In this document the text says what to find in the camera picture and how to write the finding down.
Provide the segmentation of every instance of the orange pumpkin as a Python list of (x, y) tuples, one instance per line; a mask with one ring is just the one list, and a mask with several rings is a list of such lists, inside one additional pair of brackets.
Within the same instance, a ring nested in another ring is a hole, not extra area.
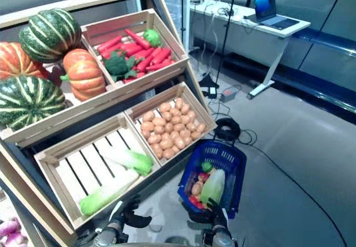
[(81, 48), (69, 51), (63, 59), (63, 66), (78, 100), (86, 101), (106, 91), (102, 72), (88, 51)]
[(20, 43), (0, 42), (0, 79), (19, 75), (48, 78), (49, 72), (39, 62), (33, 62)]

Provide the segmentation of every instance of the wooden display stand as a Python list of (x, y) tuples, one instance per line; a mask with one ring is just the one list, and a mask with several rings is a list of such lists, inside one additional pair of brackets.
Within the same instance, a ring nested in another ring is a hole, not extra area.
[[(52, 8), (62, 8), (67, 11), (76, 11), (88, 7), (100, 6), (102, 4), (110, 4), (118, 1), (125, 0), (66, 0), (56, 3), (51, 3), (35, 8), (26, 9), (19, 12), (14, 12), (0, 16), (0, 29), (8, 29), (20, 24), (27, 23), (29, 18), (37, 14), (39, 11)], [(164, 26), (169, 29), (175, 40), (182, 44), (179, 40), (179, 35), (174, 26), (172, 18), (168, 12), (164, 0), (141, 0), (142, 9), (154, 9), (156, 14), (163, 21)], [(187, 55), (181, 53), (183, 59), (187, 58)], [(124, 95), (114, 96), (111, 98), (111, 106), (118, 103), (122, 103), (125, 100), (132, 98), (140, 93), (151, 90), (152, 88), (160, 87), (164, 82), (171, 79), (175, 81), (185, 81), (192, 94), (199, 100), (202, 107), (207, 111), (207, 105), (204, 101), (204, 97), (200, 91), (199, 84), (194, 76), (194, 72), (191, 68), (189, 61), (185, 60), (184, 63), (180, 63), (179, 71), (173, 75), (166, 74), (162, 76), (162, 81), (147, 82), (144, 78), (134, 81), (132, 84), (136, 85), (134, 92), (125, 93)], [(105, 107), (96, 106), (96, 111), (89, 111), (83, 113), (83, 115), (78, 115), (76, 118), (71, 118), (70, 121), (65, 123), (54, 123), (52, 124), (55, 129), (46, 130), (43, 134), (33, 135), (32, 132), (37, 132), (33, 130), (30, 134), (22, 136), (17, 134), (15, 140), (5, 142), (1, 140), (0, 144), (0, 178), (5, 182), (5, 184), (12, 190), (12, 192), (18, 197), (24, 206), (29, 210), (29, 212), (38, 220), (38, 222), (53, 236), (53, 238), (58, 242), (60, 246), (71, 246), (76, 240), (76, 232), (72, 224), (69, 222), (68, 218), (63, 214), (62, 211), (49, 199), (49, 197), (39, 188), (36, 180), (32, 178), (26, 168), (24, 168), (15, 157), (12, 151), (6, 145), (6, 142), (19, 143), (18, 146), (31, 147), (33, 143), (41, 142), (52, 136), (53, 133), (58, 133), (66, 127), (80, 122), (84, 118), (93, 116), (96, 113), (104, 110)], [(41, 126), (41, 129), (47, 129), (48, 124)], [(165, 170), (167, 166), (163, 166), (160, 170)]]

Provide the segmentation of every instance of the laptop screen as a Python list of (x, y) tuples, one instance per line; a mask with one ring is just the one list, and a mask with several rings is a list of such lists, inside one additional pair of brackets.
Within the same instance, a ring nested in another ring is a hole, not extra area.
[(264, 21), (276, 16), (275, 0), (254, 0), (257, 21)]

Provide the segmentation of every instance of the green striped pumpkin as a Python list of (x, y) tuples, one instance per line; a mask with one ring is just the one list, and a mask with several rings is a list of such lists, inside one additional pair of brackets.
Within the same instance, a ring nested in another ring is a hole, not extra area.
[(79, 45), (81, 29), (64, 9), (40, 11), (19, 33), (19, 41), (32, 60), (43, 63), (60, 60), (70, 49)]
[(64, 108), (62, 90), (47, 79), (19, 76), (0, 81), (0, 122), (13, 130)]

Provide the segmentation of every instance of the wooden crate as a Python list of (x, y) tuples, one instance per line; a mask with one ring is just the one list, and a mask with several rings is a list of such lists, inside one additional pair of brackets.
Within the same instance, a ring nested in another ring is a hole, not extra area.
[[(83, 42), (84, 40), (85, 39), (82, 36), (82, 46), (80, 46), (80, 48), (86, 48), (86, 44)], [(112, 86), (115, 85), (114, 81), (112, 80), (110, 74), (107, 72), (105, 67), (99, 62), (98, 65), (103, 73), (103, 77), (106, 82), (106, 90), (112, 90)], [(44, 67), (50, 72), (52, 72), (53, 70), (62, 70), (62, 65), (59, 63), (44, 64)], [(76, 116), (78, 115), (78, 113), (80, 115), (81, 112), (85, 112), (87, 110), (88, 107), (86, 107), (86, 104), (92, 105), (92, 103), (90, 103), (91, 101), (94, 100), (96, 102), (94, 103), (95, 105), (99, 105), (102, 103), (100, 100), (95, 100), (95, 98), (81, 102), (80, 100), (75, 98), (72, 93), (70, 83), (66, 81), (62, 81), (61, 90), (65, 95), (66, 105), (68, 108), (17, 131), (13, 131), (10, 128), (5, 128), (1, 131), (2, 140), (17, 143), (20, 147), (27, 146), (30, 143), (33, 143), (36, 140), (50, 135), (51, 133), (56, 131), (53, 129), (53, 127), (59, 125), (65, 119), (74, 118), (76, 120)]]
[(99, 186), (113, 179), (120, 180), (123, 167), (104, 159), (99, 154), (110, 145), (147, 154), (154, 162), (151, 174), (140, 176), (126, 192), (160, 168), (149, 148), (142, 142), (139, 133), (122, 113), (34, 156), (74, 229), (114, 203), (111, 202), (92, 216), (84, 215), (79, 208), (79, 201), (93, 193)]
[(186, 146), (183, 150), (180, 152), (176, 153), (175, 156), (173, 156), (171, 159), (168, 161), (166, 159), (159, 159), (153, 152), (151, 146), (149, 143), (146, 141), (146, 139), (142, 136), (141, 134), (141, 123), (142, 123), (142, 116), (147, 112), (152, 110), (157, 117), (160, 117), (161, 114), (159, 112), (159, 106), (164, 103), (168, 102), (171, 106), (174, 106), (175, 100), (181, 97), (185, 103), (190, 105), (190, 109), (195, 111), (196, 113), (196, 120), (194, 122), (195, 125), (198, 123), (204, 123), (206, 125), (206, 129), (204, 133), (202, 133), (201, 137), (204, 137), (207, 133), (209, 133), (211, 130), (215, 129), (217, 127), (214, 119), (209, 115), (209, 113), (204, 109), (204, 107), (200, 104), (200, 102), (197, 100), (197, 98), (194, 96), (194, 94), (191, 92), (191, 90), (188, 88), (187, 84), (185, 82), (182, 82), (174, 87), (171, 87), (158, 95), (152, 97), (149, 100), (146, 100), (128, 110), (125, 111), (125, 115), (129, 117), (130, 122), (133, 123), (133, 125), (136, 127), (139, 135), (142, 138), (142, 141), (144, 141), (147, 144), (147, 147), (151, 150), (152, 154), (157, 158), (159, 161), (160, 165), (164, 165), (167, 162), (172, 161), (175, 157), (179, 156), (185, 149), (187, 149), (189, 146), (194, 144), (196, 141), (199, 139), (193, 141), (190, 145)]
[[(143, 86), (147, 83), (157, 82), (165, 75), (170, 74), (171, 77), (174, 77), (183, 73), (187, 66), (189, 57), (154, 9), (148, 9), (142, 12), (127, 14), (121, 17), (111, 18), (82, 26), (83, 35), (86, 39), (84, 43), (86, 44), (86, 47), (92, 51), (92, 54), (95, 55), (95, 49), (97, 46), (112, 39), (113, 37), (123, 36), (122, 41), (130, 42), (131, 37), (127, 37), (125, 28), (129, 28), (140, 36), (143, 34), (143, 31), (148, 28), (158, 31), (161, 35), (163, 47), (172, 50), (172, 58), (176, 61), (175, 63), (160, 70), (129, 82), (125, 84), (125, 86), (129, 86), (132, 90), (135, 90), (137, 87)], [(96, 58), (97, 61), (101, 63), (101, 56), (96, 56)], [(123, 86), (123, 82), (118, 81), (116, 86), (120, 88)]]

